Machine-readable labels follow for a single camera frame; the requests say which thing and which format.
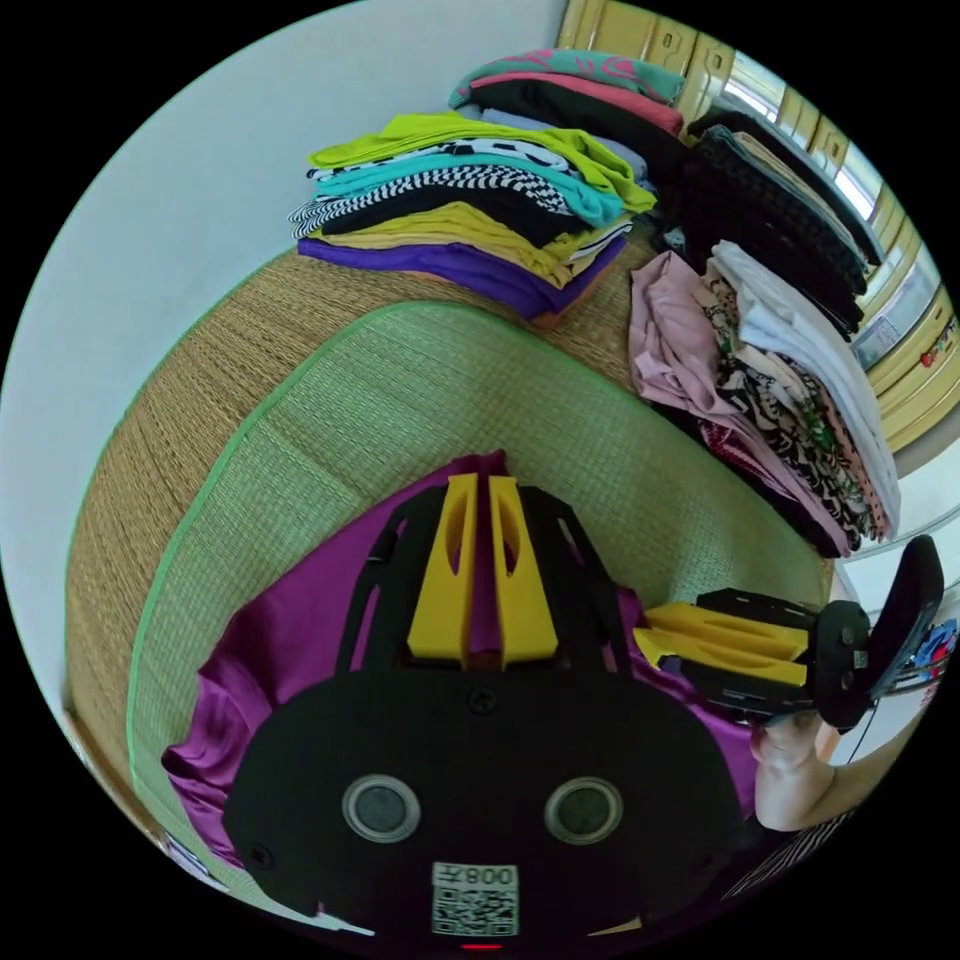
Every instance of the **window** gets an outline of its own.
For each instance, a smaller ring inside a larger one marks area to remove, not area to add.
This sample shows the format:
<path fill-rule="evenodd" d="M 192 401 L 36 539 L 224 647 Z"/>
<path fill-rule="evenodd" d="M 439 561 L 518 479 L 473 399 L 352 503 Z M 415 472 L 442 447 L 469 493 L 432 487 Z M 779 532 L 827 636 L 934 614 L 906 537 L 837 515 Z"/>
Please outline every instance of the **window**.
<path fill-rule="evenodd" d="M 864 370 L 879 363 L 920 322 L 939 286 L 940 271 L 930 251 L 921 246 L 893 296 L 853 341 L 853 352 Z"/>
<path fill-rule="evenodd" d="M 739 50 L 733 58 L 724 93 L 732 94 L 776 123 L 787 85 L 772 71 Z"/>
<path fill-rule="evenodd" d="M 847 156 L 837 171 L 836 184 L 860 216 L 869 220 L 877 205 L 883 179 L 854 143 L 847 146 Z"/>

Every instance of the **qr code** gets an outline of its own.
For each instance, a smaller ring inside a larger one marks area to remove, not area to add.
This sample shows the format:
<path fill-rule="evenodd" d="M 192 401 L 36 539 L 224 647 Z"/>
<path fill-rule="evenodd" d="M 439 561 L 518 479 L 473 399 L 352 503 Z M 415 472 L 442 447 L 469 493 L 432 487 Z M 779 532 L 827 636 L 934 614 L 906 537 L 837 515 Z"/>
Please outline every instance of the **qr code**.
<path fill-rule="evenodd" d="M 516 869 L 436 864 L 432 919 L 434 933 L 516 936 L 520 925 Z"/>

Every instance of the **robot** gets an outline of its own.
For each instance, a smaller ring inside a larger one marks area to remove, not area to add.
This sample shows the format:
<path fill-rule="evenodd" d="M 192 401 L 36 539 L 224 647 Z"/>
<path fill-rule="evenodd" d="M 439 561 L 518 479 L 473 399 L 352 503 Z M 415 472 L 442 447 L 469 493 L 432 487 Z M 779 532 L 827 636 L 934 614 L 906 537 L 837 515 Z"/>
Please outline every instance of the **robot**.
<path fill-rule="evenodd" d="M 629 644 L 731 720 L 816 710 L 846 730 L 903 683 L 943 573 L 921 536 L 872 629 L 849 601 L 730 589 L 647 610 L 631 638 L 574 511 L 490 477 L 502 644 L 478 658 L 479 482 L 451 477 L 394 511 L 334 676 L 259 728 L 224 826 L 267 896 L 304 916 L 322 903 L 390 956 L 589 956 L 609 949 L 591 934 L 629 917 L 647 933 L 694 904 L 744 828 L 716 742 L 634 679 Z"/>

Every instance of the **yellow shirt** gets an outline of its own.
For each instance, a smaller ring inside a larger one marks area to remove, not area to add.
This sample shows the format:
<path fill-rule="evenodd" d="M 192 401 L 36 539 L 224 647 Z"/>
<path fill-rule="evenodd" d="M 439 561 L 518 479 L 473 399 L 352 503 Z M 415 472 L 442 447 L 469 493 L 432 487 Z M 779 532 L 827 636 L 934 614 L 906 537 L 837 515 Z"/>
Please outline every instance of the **yellow shirt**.
<path fill-rule="evenodd" d="M 654 206 L 653 195 L 638 187 L 633 170 L 603 144 L 597 143 L 583 130 L 551 127 L 547 130 L 521 130 L 499 123 L 470 120 L 459 113 L 405 113 L 394 117 L 380 133 L 371 133 L 349 143 L 318 150 L 307 163 L 320 169 L 344 167 L 356 163 L 385 160 L 461 137 L 501 137 L 539 143 L 569 160 L 583 175 L 584 182 L 603 193 L 615 193 L 623 200 L 624 209 L 646 213 Z"/>
<path fill-rule="evenodd" d="M 629 217 L 622 217 L 618 222 L 627 220 Z M 353 233 L 326 236 L 320 228 L 310 236 L 335 246 L 362 250 L 386 250 L 410 244 L 466 243 L 501 260 L 515 263 L 553 286 L 562 288 L 596 259 L 594 253 L 568 262 L 570 255 L 610 230 L 610 227 L 603 227 L 576 236 L 562 234 L 545 247 L 538 248 L 482 210 L 456 201 L 436 210 L 396 217 Z"/>

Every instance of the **purple folded shirt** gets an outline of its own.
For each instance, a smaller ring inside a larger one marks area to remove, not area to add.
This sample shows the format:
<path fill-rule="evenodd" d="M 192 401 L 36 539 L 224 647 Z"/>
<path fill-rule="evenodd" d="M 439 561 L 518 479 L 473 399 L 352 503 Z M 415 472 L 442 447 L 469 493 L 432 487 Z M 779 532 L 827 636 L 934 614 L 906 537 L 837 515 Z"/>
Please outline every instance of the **purple folded shirt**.
<path fill-rule="evenodd" d="M 587 292 L 591 283 L 626 246 L 625 236 L 607 244 L 593 263 L 562 290 L 514 263 L 466 243 L 410 244 L 387 250 L 334 246 L 315 237 L 297 241 L 297 251 L 340 267 L 363 270 L 412 270 L 432 273 L 474 293 L 512 307 L 524 320 L 560 314 Z"/>
<path fill-rule="evenodd" d="M 415 493 L 445 484 L 458 473 L 477 473 L 481 480 L 470 646 L 500 648 L 484 480 L 506 472 L 503 451 L 454 460 L 348 524 L 234 615 L 200 668 L 200 694 L 186 740 L 169 747 L 162 758 L 187 818 L 216 856 L 243 868 L 223 828 L 223 810 L 244 752 L 278 706 L 333 676 L 354 586 L 390 514 Z M 748 817 L 753 812 L 757 766 L 750 753 L 750 728 L 712 713 L 683 678 L 654 670 L 633 641 L 633 628 L 643 623 L 639 600 L 621 588 L 619 601 L 635 679 L 686 704 L 710 730 L 726 758 L 744 818 Z M 365 646 L 366 636 L 361 634 L 353 669 Z M 609 735 L 623 737 L 624 749 L 630 748 L 628 731 Z"/>

